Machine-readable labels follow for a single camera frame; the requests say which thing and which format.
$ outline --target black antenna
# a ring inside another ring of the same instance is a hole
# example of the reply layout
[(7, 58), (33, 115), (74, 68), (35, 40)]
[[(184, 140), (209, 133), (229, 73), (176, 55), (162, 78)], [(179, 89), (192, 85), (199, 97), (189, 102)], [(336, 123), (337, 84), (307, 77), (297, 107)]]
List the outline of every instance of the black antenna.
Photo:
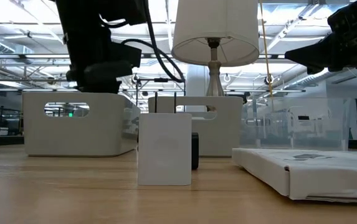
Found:
[(177, 92), (174, 92), (174, 113), (177, 113)]
[(158, 112), (158, 92), (155, 92), (155, 113)]

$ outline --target table lamp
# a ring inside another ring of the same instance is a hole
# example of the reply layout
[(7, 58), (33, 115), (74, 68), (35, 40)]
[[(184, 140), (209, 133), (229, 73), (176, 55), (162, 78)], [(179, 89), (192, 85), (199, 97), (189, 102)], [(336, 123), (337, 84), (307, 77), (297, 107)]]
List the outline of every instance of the table lamp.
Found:
[(259, 57), (257, 0), (179, 0), (171, 51), (179, 61), (207, 65), (207, 96), (224, 96), (220, 67)]

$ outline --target white lampshade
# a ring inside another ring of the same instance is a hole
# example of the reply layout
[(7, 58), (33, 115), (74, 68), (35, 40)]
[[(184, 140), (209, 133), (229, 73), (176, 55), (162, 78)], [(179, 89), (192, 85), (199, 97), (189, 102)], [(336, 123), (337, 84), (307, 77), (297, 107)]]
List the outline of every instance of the white lampshade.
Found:
[(248, 65), (259, 57), (257, 0), (179, 0), (173, 57), (207, 65), (206, 38), (221, 38), (218, 60), (223, 67)]

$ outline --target desk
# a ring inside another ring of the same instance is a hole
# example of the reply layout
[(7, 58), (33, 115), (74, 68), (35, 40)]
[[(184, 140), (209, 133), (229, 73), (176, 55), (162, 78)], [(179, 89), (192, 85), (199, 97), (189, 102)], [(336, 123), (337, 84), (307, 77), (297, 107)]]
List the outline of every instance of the desk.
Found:
[(201, 158), (193, 184), (136, 184), (136, 155), (27, 157), (0, 146), (0, 223), (357, 223), (357, 205), (293, 202), (233, 165)]

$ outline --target wooden table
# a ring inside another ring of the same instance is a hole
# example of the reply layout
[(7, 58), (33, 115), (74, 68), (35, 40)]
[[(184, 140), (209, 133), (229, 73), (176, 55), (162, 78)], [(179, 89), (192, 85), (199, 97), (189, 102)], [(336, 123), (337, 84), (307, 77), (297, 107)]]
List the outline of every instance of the wooden table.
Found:
[(0, 223), (357, 223), (357, 204), (293, 202), (235, 166), (201, 159), (193, 184), (136, 184), (136, 155), (27, 157), (0, 147)]

